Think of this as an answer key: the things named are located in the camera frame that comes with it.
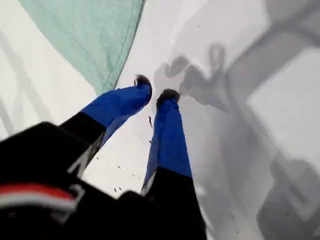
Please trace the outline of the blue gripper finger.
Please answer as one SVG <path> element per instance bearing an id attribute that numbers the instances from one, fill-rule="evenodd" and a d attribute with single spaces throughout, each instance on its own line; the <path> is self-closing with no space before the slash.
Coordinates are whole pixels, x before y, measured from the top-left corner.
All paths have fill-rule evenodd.
<path id="1" fill-rule="evenodd" d="M 180 94 L 165 89 L 156 102 L 142 195 L 154 207 L 165 239 L 205 240 L 206 225 L 196 196 L 179 110 Z"/>
<path id="2" fill-rule="evenodd" d="M 101 94 L 60 127 L 91 144 L 100 140 L 100 149 L 116 130 L 150 102 L 151 97 L 151 82 L 138 74 L 133 86 Z"/>

